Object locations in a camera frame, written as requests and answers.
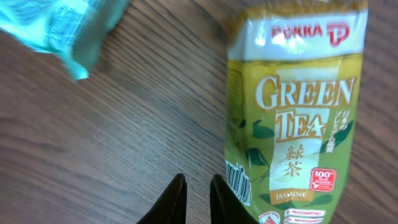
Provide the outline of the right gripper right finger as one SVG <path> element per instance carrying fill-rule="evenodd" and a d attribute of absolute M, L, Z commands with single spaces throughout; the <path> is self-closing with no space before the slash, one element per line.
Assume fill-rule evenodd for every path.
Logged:
<path fill-rule="evenodd" d="M 219 174 L 210 183 L 210 210 L 211 224 L 258 224 Z"/>

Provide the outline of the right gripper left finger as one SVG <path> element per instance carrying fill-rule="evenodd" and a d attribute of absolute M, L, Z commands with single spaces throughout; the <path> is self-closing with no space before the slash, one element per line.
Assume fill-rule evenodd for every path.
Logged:
<path fill-rule="evenodd" d="M 186 224 L 186 214 L 187 182 L 179 173 L 137 224 Z"/>

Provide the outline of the green tea carton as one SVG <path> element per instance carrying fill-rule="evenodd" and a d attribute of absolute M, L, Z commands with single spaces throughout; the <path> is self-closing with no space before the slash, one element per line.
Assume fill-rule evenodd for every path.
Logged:
<path fill-rule="evenodd" d="M 230 20 L 224 160 L 247 222 L 331 221 L 367 21 L 367 1 L 263 1 Z"/>

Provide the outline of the teal wipes packet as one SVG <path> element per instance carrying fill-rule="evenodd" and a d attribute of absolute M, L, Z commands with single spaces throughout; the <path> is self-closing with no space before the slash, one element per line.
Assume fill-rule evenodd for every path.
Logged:
<path fill-rule="evenodd" d="M 129 0 L 2 0 L 1 30 L 36 52 L 56 55 L 73 79 L 82 80 L 128 5 Z"/>

